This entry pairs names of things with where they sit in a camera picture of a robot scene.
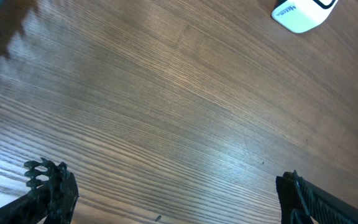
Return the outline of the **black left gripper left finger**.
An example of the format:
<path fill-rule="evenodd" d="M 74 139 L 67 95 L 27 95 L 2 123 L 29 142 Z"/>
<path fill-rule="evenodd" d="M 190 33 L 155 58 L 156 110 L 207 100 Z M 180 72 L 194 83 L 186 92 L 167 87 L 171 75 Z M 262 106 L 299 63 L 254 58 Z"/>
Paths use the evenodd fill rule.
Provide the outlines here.
<path fill-rule="evenodd" d="M 64 162 L 56 165 L 41 158 L 27 161 L 25 176 L 29 192 L 0 208 L 0 224 L 70 223 L 79 198 L 73 173 Z"/>

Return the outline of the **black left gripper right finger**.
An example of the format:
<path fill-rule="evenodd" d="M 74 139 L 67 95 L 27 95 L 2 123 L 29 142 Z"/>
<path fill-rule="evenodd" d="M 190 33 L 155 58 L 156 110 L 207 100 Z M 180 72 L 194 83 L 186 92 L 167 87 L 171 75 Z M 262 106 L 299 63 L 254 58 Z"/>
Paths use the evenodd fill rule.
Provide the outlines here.
<path fill-rule="evenodd" d="M 300 177 L 276 177 L 282 224 L 358 224 L 358 209 Z"/>

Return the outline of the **white barcode scanner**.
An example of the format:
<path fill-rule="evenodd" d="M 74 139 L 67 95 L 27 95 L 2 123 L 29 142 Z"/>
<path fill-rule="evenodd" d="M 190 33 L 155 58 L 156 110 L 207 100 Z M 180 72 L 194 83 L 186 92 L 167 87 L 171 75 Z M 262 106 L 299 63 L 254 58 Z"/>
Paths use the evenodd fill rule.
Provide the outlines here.
<path fill-rule="evenodd" d="M 289 31 L 300 34 L 322 24 L 338 0 L 281 0 L 271 13 L 272 18 Z"/>

